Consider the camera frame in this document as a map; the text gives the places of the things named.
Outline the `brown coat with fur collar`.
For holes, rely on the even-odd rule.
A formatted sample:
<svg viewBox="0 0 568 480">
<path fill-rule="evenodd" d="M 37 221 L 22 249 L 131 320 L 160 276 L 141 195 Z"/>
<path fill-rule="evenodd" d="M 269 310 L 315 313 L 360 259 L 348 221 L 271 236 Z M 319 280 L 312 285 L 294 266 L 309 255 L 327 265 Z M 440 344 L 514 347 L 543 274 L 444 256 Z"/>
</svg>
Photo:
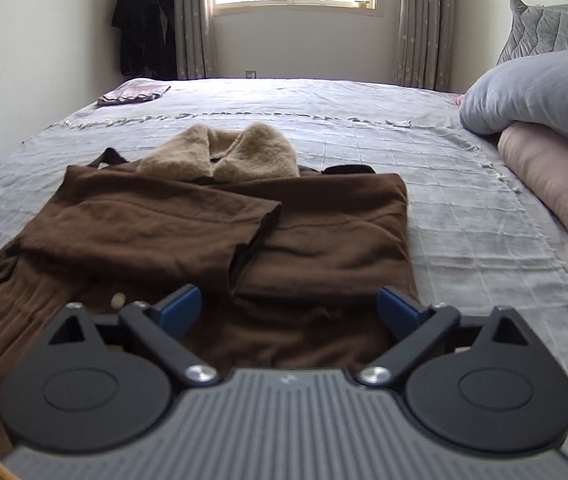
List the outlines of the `brown coat with fur collar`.
<svg viewBox="0 0 568 480">
<path fill-rule="evenodd" d="M 203 310 L 185 347 L 237 367 L 361 370 L 395 339 L 377 292 L 417 288 L 398 174 L 174 181 L 108 153 L 71 166 L 0 250 L 0 382 L 71 301 L 152 304 L 192 284 Z M 0 422 L 0 454 L 10 443 Z"/>
</svg>

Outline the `dark hanging clothes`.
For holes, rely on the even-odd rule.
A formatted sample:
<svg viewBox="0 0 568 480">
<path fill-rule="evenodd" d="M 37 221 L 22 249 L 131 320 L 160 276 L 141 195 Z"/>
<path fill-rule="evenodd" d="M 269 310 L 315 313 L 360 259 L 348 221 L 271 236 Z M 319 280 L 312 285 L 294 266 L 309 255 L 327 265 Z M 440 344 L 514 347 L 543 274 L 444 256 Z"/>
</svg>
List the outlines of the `dark hanging clothes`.
<svg viewBox="0 0 568 480">
<path fill-rule="evenodd" d="M 111 25 L 121 32 L 123 76 L 177 79 L 174 0 L 118 0 Z"/>
</svg>

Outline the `grey checked bedspread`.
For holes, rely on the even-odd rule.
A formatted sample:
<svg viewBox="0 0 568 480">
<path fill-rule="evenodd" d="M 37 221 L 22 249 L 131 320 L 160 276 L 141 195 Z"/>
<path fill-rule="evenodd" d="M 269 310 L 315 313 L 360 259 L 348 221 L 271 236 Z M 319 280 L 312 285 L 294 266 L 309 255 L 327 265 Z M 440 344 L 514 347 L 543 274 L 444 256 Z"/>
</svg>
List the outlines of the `grey checked bedspread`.
<svg viewBox="0 0 568 480">
<path fill-rule="evenodd" d="M 476 313 L 518 308 L 568 371 L 568 233 L 497 149 L 462 127 L 449 93 L 201 79 L 174 81 L 147 103 L 86 106 L 0 161 L 0 248 L 43 207 L 69 165 L 106 148 L 139 158 L 195 122 L 224 129 L 266 122 L 287 136 L 303 166 L 363 164 L 400 174 L 421 300 Z"/>
</svg>

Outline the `pink folded quilt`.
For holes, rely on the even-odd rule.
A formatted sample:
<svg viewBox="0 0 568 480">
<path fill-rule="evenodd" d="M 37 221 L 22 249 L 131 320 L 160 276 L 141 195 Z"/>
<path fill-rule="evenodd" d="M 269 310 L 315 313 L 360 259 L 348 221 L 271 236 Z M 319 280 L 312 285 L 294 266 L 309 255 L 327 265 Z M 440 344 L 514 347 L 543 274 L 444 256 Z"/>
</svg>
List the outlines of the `pink folded quilt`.
<svg viewBox="0 0 568 480">
<path fill-rule="evenodd" d="M 568 231 L 568 139 L 542 125 L 514 122 L 501 133 L 498 150 Z"/>
</svg>

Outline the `small folded patterned cloth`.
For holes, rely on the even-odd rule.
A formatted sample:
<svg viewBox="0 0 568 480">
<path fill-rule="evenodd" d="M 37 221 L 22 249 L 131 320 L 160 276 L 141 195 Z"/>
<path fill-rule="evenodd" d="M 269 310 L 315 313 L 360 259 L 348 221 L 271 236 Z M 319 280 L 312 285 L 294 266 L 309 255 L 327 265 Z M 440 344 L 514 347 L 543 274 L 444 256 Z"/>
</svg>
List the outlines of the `small folded patterned cloth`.
<svg viewBox="0 0 568 480">
<path fill-rule="evenodd" d="M 142 82 L 128 84 L 103 94 L 98 100 L 98 106 L 113 106 L 149 102 L 160 99 L 171 88 L 169 84 Z"/>
</svg>

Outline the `right beige curtain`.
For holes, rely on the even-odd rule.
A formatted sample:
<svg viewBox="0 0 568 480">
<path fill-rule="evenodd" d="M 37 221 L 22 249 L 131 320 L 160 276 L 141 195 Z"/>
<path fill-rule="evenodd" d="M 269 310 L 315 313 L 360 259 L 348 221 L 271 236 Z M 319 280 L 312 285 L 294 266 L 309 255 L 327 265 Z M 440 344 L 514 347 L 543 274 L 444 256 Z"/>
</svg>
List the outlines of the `right beige curtain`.
<svg viewBox="0 0 568 480">
<path fill-rule="evenodd" d="M 455 0 L 400 0 L 395 83 L 450 88 Z"/>
</svg>

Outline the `beige curtain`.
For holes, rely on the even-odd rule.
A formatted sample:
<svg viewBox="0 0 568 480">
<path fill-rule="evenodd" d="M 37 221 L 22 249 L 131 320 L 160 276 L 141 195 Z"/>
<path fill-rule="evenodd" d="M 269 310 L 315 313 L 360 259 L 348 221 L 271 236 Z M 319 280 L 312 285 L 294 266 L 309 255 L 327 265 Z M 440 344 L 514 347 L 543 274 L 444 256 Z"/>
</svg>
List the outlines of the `beige curtain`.
<svg viewBox="0 0 568 480">
<path fill-rule="evenodd" d="M 455 0 L 400 0 L 395 83 L 450 88 Z"/>
<path fill-rule="evenodd" d="M 177 78 L 215 76 L 213 0 L 174 0 Z"/>
</svg>

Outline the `grey-blue folded duvet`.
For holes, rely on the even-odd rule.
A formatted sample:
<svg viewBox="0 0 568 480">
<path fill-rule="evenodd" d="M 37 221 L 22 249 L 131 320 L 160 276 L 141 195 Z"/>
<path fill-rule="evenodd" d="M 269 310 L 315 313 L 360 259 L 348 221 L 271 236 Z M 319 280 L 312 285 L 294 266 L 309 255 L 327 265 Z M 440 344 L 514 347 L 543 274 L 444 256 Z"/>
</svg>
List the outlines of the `grey-blue folded duvet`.
<svg viewBox="0 0 568 480">
<path fill-rule="evenodd" d="M 460 121 L 479 136 L 526 122 L 568 138 L 568 50 L 514 58 L 491 68 L 465 92 Z"/>
</svg>

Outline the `grey quilted headboard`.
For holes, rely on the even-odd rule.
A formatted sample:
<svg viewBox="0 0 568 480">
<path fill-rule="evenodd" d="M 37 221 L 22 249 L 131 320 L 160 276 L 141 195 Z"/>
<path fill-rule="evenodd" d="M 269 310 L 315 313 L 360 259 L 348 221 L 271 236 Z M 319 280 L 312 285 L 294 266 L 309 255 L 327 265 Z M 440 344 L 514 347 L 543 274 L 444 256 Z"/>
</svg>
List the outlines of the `grey quilted headboard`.
<svg viewBox="0 0 568 480">
<path fill-rule="evenodd" d="M 512 25 L 497 64 L 549 52 L 568 50 L 568 3 L 528 6 L 510 0 Z"/>
</svg>

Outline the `left beige curtain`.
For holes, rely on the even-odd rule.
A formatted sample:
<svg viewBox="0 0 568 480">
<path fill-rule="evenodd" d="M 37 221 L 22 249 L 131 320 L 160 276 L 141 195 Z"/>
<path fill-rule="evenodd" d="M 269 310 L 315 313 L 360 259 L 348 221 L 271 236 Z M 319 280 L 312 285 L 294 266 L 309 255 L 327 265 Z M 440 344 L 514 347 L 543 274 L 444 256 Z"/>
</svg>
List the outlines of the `left beige curtain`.
<svg viewBox="0 0 568 480">
<path fill-rule="evenodd" d="M 177 78 L 215 76 L 213 0 L 174 0 Z"/>
</svg>

